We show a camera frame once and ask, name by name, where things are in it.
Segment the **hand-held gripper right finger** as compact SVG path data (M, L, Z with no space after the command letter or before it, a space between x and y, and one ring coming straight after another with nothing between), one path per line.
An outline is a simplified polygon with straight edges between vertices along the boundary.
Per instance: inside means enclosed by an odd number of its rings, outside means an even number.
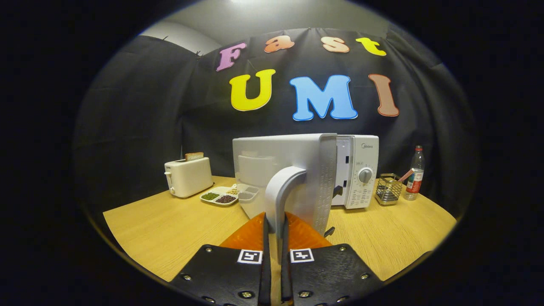
M332 244L293 213L285 214L280 294L290 306L353 306L383 287L349 244Z

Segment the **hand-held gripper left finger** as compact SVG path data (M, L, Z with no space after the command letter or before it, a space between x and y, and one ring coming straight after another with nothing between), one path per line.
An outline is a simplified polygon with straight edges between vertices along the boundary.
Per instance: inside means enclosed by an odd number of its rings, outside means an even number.
M269 306L269 225L262 212L219 246L204 244L170 285L206 306Z

